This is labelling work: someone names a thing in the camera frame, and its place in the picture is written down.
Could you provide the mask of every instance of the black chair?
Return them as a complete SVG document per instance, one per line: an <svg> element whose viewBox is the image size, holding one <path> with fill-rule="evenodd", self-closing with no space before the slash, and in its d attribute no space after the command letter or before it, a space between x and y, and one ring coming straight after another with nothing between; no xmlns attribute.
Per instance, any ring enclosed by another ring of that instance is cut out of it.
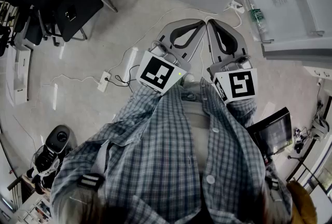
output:
<svg viewBox="0 0 332 224"><path fill-rule="evenodd" d="M56 37L62 37L65 42L86 40L83 25L104 5L103 0L22 0L21 4L25 11L26 6L33 6L29 10L23 38L38 45L42 38L50 36L55 46L59 45ZM55 33L56 25L60 34ZM74 37L78 31L81 31L82 38Z"/></svg>

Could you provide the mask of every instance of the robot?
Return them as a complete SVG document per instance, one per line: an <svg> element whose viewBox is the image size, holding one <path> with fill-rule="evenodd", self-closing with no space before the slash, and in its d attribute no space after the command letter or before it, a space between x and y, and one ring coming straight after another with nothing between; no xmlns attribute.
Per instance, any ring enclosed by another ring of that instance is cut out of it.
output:
<svg viewBox="0 0 332 224"><path fill-rule="evenodd" d="M189 31L193 33L187 41L183 45L176 44L176 40ZM243 36L228 24L214 19L207 23L184 19L166 25L143 56L136 75L138 82L164 95L190 71L189 61L205 33L213 62L207 71L223 102L255 97L257 70L252 68Z"/></svg>
<svg viewBox="0 0 332 224"><path fill-rule="evenodd" d="M47 137L45 144L33 155L33 167L23 174L22 178L38 194L49 194L63 159L76 146L77 143L70 128L65 125L55 127Z"/></svg>

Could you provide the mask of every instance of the shirt button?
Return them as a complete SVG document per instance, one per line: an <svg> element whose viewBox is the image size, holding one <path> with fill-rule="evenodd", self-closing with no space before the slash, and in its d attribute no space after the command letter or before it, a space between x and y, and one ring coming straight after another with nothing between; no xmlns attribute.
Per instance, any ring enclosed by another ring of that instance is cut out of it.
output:
<svg viewBox="0 0 332 224"><path fill-rule="evenodd" d="M210 184L210 185L212 185L212 184L214 184L214 183L216 182L216 180L214 179L214 177L213 177L212 175L208 175L208 176L206 177L206 181L207 181L207 183Z"/></svg>

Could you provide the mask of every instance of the buckle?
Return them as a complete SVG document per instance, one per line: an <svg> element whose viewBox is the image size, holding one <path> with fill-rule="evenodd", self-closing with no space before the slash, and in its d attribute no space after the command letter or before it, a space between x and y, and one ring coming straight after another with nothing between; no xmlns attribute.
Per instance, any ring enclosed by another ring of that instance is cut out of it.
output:
<svg viewBox="0 0 332 224"><path fill-rule="evenodd" d="M82 175L77 182L79 187L83 187L85 189L93 189L94 191L98 191L99 187L103 184L104 177L97 173L88 173Z"/></svg>

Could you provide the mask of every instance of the black device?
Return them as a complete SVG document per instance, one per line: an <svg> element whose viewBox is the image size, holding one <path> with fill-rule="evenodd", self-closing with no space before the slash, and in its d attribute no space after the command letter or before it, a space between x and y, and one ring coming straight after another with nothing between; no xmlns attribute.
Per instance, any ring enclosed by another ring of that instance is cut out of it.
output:
<svg viewBox="0 0 332 224"><path fill-rule="evenodd" d="M247 128L263 158L268 158L292 143L291 115L286 107Z"/></svg>
<svg viewBox="0 0 332 224"><path fill-rule="evenodd" d="M31 179L31 183L35 184L37 193L44 193L42 187L52 187L63 159L76 145L75 139L67 126L59 125L52 130L45 144L33 155L33 168L26 172L26 176Z"/></svg>

